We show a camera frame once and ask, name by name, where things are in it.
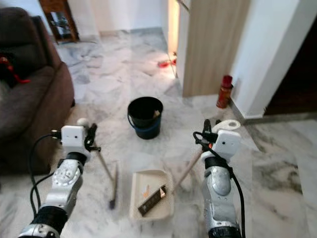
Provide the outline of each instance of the brown sofa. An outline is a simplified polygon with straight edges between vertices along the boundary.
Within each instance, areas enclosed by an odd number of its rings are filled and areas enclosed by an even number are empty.
[[[30,83],[16,84],[0,103],[0,174],[27,173],[33,143],[60,129],[74,103],[68,68],[40,17],[17,7],[0,9],[0,54],[14,57],[14,69]],[[45,138],[34,154],[34,172],[50,171],[56,141]]]

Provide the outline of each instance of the black cable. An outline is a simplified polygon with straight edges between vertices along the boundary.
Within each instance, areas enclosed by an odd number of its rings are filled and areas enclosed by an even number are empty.
[[[241,232],[242,232],[242,238],[246,237],[246,230],[245,230],[245,211],[244,211],[244,197],[243,197],[243,193],[242,193],[242,189],[240,187],[240,184],[238,182],[238,179],[236,177],[236,175],[234,175],[234,173],[231,173],[231,176],[235,182],[235,184],[237,185],[238,191],[239,191],[239,195],[240,195],[240,203],[241,203]]]
[[[193,136],[194,136],[194,139],[195,139],[195,141],[196,141],[196,144],[201,144],[201,146],[202,146],[204,149],[206,149],[207,151],[210,151],[210,152],[211,152],[213,155],[215,155],[217,158],[221,158],[221,159],[222,159],[222,157],[221,157],[220,155],[218,155],[217,152],[213,151],[213,150],[212,150],[211,148],[209,148],[206,144],[204,144],[204,143],[202,142],[202,140],[198,139],[197,135],[203,136],[203,134],[200,133],[200,132],[197,132],[197,131],[195,131],[195,132],[193,133]]]
[[[200,144],[205,150],[210,151],[213,155],[215,155],[216,158],[225,160],[220,155],[218,155],[218,153],[216,153],[211,148],[209,148],[206,144],[204,144],[202,142],[202,140],[198,139],[197,135],[200,135],[202,137],[203,134],[200,133],[200,132],[196,132],[196,131],[193,133],[193,136],[194,136],[194,138],[196,140],[196,144]],[[243,197],[242,189],[241,189],[241,186],[239,184],[239,181],[238,181],[236,175],[233,173],[232,167],[228,166],[228,169],[229,169],[229,172],[230,172],[230,176],[233,178],[235,184],[237,185],[238,191],[239,191],[240,203],[241,203],[241,233],[242,233],[242,238],[246,238],[246,232],[245,232],[245,208],[244,208],[244,197]]]
[[[43,182],[44,180],[48,179],[48,178],[51,177],[53,174],[54,174],[54,172],[51,173],[51,174],[49,174],[49,175],[46,175],[46,176],[43,177],[43,178],[41,178],[39,181],[37,181],[37,182],[35,183],[35,186],[33,186],[32,189],[31,189],[31,191],[30,191],[30,201],[31,201],[31,206],[32,206],[34,218],[35,218],[37,212],[36,212],[36,208],[35,208],[34,201],[33,201],[33,192],[34,192],[35,188],[37,188],[37,185],[39,185],[40,182]]]
[[[47,134],[47,135],[43,135],[41,136],[40,138],[38,138],[35,143],[33,144],[32,146],[32,149],[31,149],[31,152],[30,152],[30,155],[29,155],[29,158],[28,158],[28,170],[29,170],[29,173],[30,173],[30,177],[31,177],[31,181],[32,181],[32,184],[33,186],[35,187],[35,194],[36,194],[36,199],[37,199],[37,202],[38,202],[38,208],[40,208],[41,206],[41,199],[40,199],[40,194],[39,194],[39,191],[38,191],[38,188],[36,186],[36,182],[35,182],[35,179],[34,179],[34,175],[33,175],[33,154],[34,154],[34,151],[35,151],[35,148],[36,146],[38,145],[38,143],[43,140],[44,138],[46,137],[49,137],[51,136],[51,134]],[[33,210],[33,213],[34,215],[36,215],[36,209],[35,209],[35,206],[34,206],[34,203],[33,203],[33,198],[31,197],[31,206],[32,206],[32,210]]]

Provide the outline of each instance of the white wall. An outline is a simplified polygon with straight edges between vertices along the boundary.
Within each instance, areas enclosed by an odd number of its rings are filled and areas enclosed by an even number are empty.
[[[168,53],[172,55],[178,45],[179,4],[176,0],[161,0],[161,27]]]
[[[252,0],[231,72],[245,118],[263,116],[316,14],[316,0]]]
[[[180,7],[176,72],[182,88],[184,86],[189,21],[190,15],[188,11],[184,7]]]
[[[161,0],[90,0],[99,32],[161,27]]]
[[[90,0],[68,0],[75,24],[80,37],[97,35],[98,31],[94,22],[94,16]],[[31,16],[39,15],[49,34],[52,35],[49,24],[46,21],[38,0],[0,0],[1,7],[17,6],[25,9]]]

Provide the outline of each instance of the white marble floor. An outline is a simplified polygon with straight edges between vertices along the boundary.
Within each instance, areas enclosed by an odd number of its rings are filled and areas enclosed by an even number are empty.
[[[147,168],[169,171],[176,181],[196,150],[192,133],[204,119],[232,119],[231,109],[215,106],[217,95],[182,98],[159,29],[102,37],[97,43],[64,44],[58,52],[69,66],[77,105],[67,124],[86,117],[98,124],[97,142],[106,163],[119,164],[118,206],[108,209],[111,187],[96,156],[86,164],[84,184],[62,238],[206,237],[198,163],[175,194],[174,216],[156,222],[128,218],[132,173]],[[127,106],[142,96],[159,98],[164,110],[161,133],[138,138],[127,122]],[[246,200],[247,238],[317,237],[317,121],[258,124],[238,130],[243,138],[231,166]],[[62,157],[57,149],[54,164]],[[17,237],[32,220],[28,176],[0,177],[0,237]],[[42,200],[50,181],[40,185]],[[237,210],[238,194],[235,194]]]

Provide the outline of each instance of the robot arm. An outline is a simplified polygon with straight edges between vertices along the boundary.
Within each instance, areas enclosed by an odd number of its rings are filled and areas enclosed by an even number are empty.
[[[52,188],[45,203],[40,207],[30,225],[25,227],[19,238],[59,238],[60,233],[70,217],[76,203],[77,192],[83,179],[85,163],[90,158],[97,126],[64,126],[61,141],[66,159],[53,174]]]
[[[207,233],[210,238],[241,238],[233,205],[232,170],[227,164],[237,152],[241,137],[233,131],[219,130],[215,134],[207,128],[210,126],[205,122],[201,140],[205,152],[201,160],[206,169],[202,192]],[[211,147],[217,156],[210,151]]]

